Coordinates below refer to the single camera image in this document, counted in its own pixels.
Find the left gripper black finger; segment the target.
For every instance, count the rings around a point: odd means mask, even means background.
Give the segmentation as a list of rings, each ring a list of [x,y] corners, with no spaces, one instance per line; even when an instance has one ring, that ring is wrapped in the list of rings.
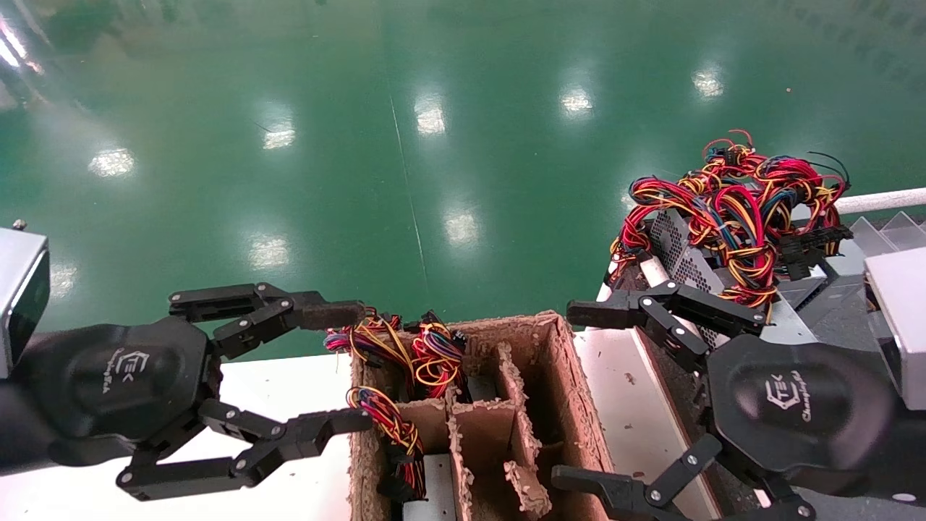
[[[213,331],[211,346],[229,360],[293,330],[344,329],[366,317],[361,301],[328,301],[318,291],[286,292],[264,281],[179,291],[169,304],[172,316],[189,323],[227,320]]]
[[[248,443],[235,457],[163,464],[206,428]],[[155,501],[254,488],[285,462],[318,457],[334,436],[373,428],[361,410],[312,412],[280,423],[254,412],[205,400],[192,414],[142,442],[116,485],[138,501]]]

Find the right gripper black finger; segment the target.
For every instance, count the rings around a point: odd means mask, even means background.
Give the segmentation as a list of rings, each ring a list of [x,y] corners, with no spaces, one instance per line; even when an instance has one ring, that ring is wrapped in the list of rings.
[[[614,290],[605,301],[569,301],[566,319],[589,329],[639,329],[688,373],[708,368],[708,345],[686,322],[726,336],[730,347],[764,347],[765,316],[731,300],[665,281],[642,291]]]
[[[598,498],[608,519],[684,520],[674,507],[675,498],[705,469],[726,465],[731,445],[712,434],[705,434],[672,462],[652,484],[628,475],[556,465],[552,469],[553,487],[589,494]],[[760,478],[770,504],[765,508],[738,512],[730,520],[814,520],[816,511],[790,485],[779,477]]]

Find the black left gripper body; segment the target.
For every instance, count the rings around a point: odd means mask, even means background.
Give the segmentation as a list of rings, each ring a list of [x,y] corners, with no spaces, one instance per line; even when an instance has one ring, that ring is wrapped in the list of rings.
[[[13,463],[129,457],[218,390],[211,341],[181,318],[43,334],[13,370]]]

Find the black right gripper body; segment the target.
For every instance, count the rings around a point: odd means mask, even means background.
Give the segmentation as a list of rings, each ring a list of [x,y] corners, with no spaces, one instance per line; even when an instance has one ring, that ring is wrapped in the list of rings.
[[[874,352],[743,334],[705,365],[711,431],[745,474],[838,495],[869,481],[899,408]]]

